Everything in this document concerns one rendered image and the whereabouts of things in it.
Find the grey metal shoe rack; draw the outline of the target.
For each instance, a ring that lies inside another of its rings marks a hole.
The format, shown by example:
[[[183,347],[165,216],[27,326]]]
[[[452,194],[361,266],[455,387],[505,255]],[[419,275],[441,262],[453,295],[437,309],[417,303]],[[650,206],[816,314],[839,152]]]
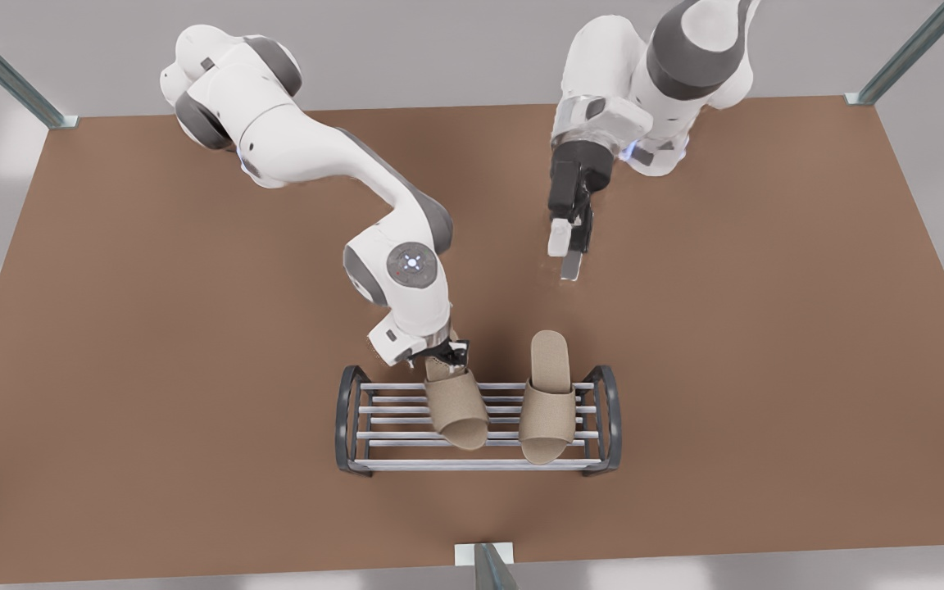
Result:
[[[474,452],[434,432],[422,383],[374,383],[357,365],[345,367],[338,386],[334,455],[344,473],[518,473],[565,471],[585,477],[613,473],[623,459],[617,380],[596,365],[574,384],[574,436],[546,465],[522,456],[521,383],[480,383],[488,413],[488,439]]]

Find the silver frame post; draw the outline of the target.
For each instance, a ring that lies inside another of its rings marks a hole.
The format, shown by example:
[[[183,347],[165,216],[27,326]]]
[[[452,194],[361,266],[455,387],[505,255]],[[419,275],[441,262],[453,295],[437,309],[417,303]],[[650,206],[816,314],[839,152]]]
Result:
[[[844,103],[850,106],[875,105],[943,36],[944,0],[861,90],[843,94]]]
[[[78,116],[63,115],[0,55],[0,86],[50,130],[74,129]]]
[[[514,563],[513,542],[454,546],[454,565],[474,568],[474,590],[520,590],[509,568]]]

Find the beige slipper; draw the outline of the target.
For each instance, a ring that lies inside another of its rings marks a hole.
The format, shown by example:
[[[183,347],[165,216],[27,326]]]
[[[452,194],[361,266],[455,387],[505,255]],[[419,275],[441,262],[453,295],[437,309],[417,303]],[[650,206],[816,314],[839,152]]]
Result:
[[[567,342],[561,333],[540,331],[529,348],[529,378],[520,415],[520,446],[533,465],[559,458],[574,441],[576,395]]]
[[[432,426],[443,439],[462,451],[476,451],[486,444],[488,412],[467,366],[424,359],[424,395]]]

